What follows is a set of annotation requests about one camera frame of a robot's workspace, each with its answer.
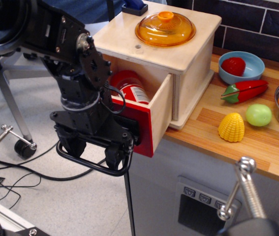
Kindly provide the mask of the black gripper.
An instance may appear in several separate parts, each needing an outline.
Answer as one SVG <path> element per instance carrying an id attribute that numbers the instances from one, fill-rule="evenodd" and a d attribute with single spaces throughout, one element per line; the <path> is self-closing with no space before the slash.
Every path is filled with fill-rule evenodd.
<path id="1" fill-rule="evenodd" d="M 95 98 L 87 102 L 62 98 L 63 111 L 54 111 L 50 119 L 55 122 L 59 141 L 67 153 L 80 157 L 86 144 L 105 148 L 105 161 L 109 169 L 118 170 L 127 157 L 124 150 L 132 149 L 134 136 L 118 121 L 111 98 Z"/>

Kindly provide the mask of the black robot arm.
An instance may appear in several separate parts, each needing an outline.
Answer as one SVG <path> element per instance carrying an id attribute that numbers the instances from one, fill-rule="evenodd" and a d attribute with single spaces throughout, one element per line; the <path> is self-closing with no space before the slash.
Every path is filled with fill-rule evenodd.
<path id="1" fill-rule="evenodd" d="M 83 23 L 41 0 L 0 0 L 0 58 L 15 52 L 41 58 L 61 91 L 52 112 L 60 156 L 111 176 L 124 175 L 137 138 L 135 122 L 114 111 L 110 62 Z"/>

